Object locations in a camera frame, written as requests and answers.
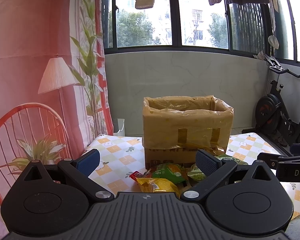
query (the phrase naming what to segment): checkered tablecloth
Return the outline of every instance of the checkered tablecloth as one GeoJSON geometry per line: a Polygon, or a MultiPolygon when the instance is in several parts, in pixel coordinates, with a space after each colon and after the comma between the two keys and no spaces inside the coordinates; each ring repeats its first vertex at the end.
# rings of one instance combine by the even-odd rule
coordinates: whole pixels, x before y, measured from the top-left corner
{"type": "MultiPolygon", "coordinates": [[[[100,152],[100,164],[89,178],[115,195],[119,191],[140,192],[139,185],[129,175],[146,171],[141,140],[139,137],[98,136],[87,149],[100,152]]],[[[252,164],[260,152],[279,154],[260,136],[248,133],[230,136],[226,154],[252,164]]],[[[300,214],[300,183],[281,184],[293,202],[293,217],[296,217],[300,214]]]]}

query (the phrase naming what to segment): plastic bag liner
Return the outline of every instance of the plastic bag liner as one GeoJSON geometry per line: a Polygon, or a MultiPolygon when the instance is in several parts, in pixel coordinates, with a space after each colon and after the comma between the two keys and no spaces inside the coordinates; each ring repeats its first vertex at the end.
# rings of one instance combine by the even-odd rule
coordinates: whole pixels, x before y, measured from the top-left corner
{"type": "Polygon", "coordinates": [[[203,148],[220,155],[228,146],[234,110],[214,96],[147,97],[142,114],[144,148],[203,148]]]}

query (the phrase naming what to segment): floor lamp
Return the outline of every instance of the floor lamp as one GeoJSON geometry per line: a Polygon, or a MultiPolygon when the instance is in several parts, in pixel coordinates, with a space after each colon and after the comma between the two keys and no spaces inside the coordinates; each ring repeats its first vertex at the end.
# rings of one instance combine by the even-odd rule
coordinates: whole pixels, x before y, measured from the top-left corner
{"type": "Polygon", "coordinates": [[[49,59],[40,82],[38,94],[46,93],[55,89],[59,90],[59,99],[64,125],[66,125],[66,122],[62,104],[62,91],[60,88],[69,85],[75,85],[77,83],[78,81],[74,78],[68,65],[62,57],[57,56],[55,58],[49,59]]]}

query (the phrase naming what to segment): bike flywheel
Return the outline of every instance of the bike flywheel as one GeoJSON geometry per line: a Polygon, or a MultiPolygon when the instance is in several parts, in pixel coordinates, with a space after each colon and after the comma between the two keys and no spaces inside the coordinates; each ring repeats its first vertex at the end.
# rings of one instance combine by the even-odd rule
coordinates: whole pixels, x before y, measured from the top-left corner
{"type": "Polygon", "coordinates": [[[267,121],[260,127],[260,130],[266,134],[273,133],[278,126],[280,120],[280,111],[277,110],[273,114],[273,110],[276,108],[276,105],[279,101],[276,98],[265,96],[259,99],[255,117],[257,126],[261,125],[264,118],[267,118],[267,121]]]}

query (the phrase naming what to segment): exercise bike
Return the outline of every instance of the exercise bike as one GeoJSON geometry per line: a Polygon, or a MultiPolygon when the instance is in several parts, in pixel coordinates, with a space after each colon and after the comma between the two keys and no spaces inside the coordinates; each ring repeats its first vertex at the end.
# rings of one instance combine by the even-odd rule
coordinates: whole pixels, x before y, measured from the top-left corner
{"type": "MultiPolygon", "coordinates": [[[[270,93],[260,98],[257,103],[255,110],[256,127],[242,130],[242,133],[262,133],[272,140],[271,135],[278,131],[289,146],[300,143],[300,123],[293,122],[289,117],[287,108],[280,95],[283,85],[280,84],[280,89],[277,88],[280,74],[289,73],[296,78],[300,78],[300,75],[291,72],[289,69],[282,68],[273,56],[265,55],[265,57],[269,70],[277,73],[278,78],[270,81],[272,85],[270,93]]],[[[284,145],[278,145],[281,150],[287,153],[281,146],[284,145]]]]}

